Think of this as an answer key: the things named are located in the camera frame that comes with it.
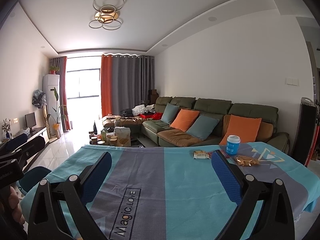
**hand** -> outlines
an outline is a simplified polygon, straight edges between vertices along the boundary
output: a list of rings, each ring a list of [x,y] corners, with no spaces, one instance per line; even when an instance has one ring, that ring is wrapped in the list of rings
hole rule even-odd
[[[12,217],[19,224],[23,225],[26,221],[22,215],[22,209],[19,204],[19,198],[13,187],[10,187],[11,194],[8,198],[10,207],[12,208]],[[0,203],[0,209],[4,210],[2,204]]]

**sofa backrest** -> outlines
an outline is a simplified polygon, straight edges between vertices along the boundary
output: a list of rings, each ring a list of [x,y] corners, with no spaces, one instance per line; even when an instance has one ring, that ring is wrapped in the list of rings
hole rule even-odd
[[[172,97],[158,97],[155,104],[155,111],[157,113],[163,113],[167,103],[170,103]]]
[[[200,111],[200,114],[219,119],[219,123],[213,129],[212,134],[218,137],[221,137],[222,134],[222,126],[223,126],[223,116],[228,114],[230,107],[232,106],[231,101],[220,100],[220,99],[207,99],[207,98],[199,98],[195,106],[194,110]]]
[[[196,98],[174,97],[171,100],[170,104],[175,105],[175,106],[180,106],[182,108],[192,109],[195,101],[196,101]]]
[[[228,114],[249,118],[262,118],[263,122],[273,125],[273,133],[277,131],[279,109],[274,106],[263,106],[254,104],[233,104]]]

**blue paper cup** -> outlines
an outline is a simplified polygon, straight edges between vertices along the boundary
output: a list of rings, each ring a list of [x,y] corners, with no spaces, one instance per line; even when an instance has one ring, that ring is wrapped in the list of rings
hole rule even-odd
[[[226,153],[230,156],[236,155],[240,144],[240,137],[236,135],[229,135],[227,139]]]

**potted plant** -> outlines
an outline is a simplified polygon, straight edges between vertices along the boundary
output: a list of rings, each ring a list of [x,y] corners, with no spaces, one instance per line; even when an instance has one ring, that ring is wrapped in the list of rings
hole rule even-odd
[[[59,71],[59,67],[58,66],[50,66],[49,71],[50,71],[51,75],[55,75],[57,73],[57,71]]]
[[[53,115],[51,115],[51,114],[48,114],[48,115],[47,115],[47,120],[48,120],[48,122],[49,122],[50,116],[54,119],[54,124],[52,125],[52,127],[55,129],[55,131],[56,131],[56,136],[57,136],[57,138],[59,139],[59,138],[60,138],[59,126],[60,126],[60,122],[61,122],[61,116],[62,116],[64,119],[67,119],[67,117],[66,117],[65,114],[61,115],[61,109],[63,108],[64,110],[67,110],[67,108],[66,108],[66,105],[58,106],[59,95],[58,95],[57,89],[56,89],[55,87],[54,87],[54,96],[55,96],[56,101],[57,101],[57,106],[56,106],[56,108],[52,107],[53,110],[55,111],[55,116],[53,116]]]
[[[5,133],[5,136],[10,139],[10,133],[9,131],[11,131],[11,124],[10,124],[10,119],[9,121],[7,121],[7,119],[3,120],[3,123],[2,123],[2,130],[4,131]]]

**sofa headrest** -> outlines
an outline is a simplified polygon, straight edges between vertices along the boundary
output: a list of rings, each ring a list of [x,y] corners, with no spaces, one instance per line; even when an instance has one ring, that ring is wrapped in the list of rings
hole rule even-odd
[[[254,104],[233,104],[228,114],[249,118],[262,118],[263,122],[273,124],[276,128],[278,122],[278,108]]]
[[[156,100],[157,105],[166,106],[167,103],[170,103],[172,100],[172,97],[158,97]]]
[[[195,101],[196,98],[174,97],[170,104],[191,109]]]
[[[193,109],[213,114],[228,114],[231,106],[231,101],[199,98]]]

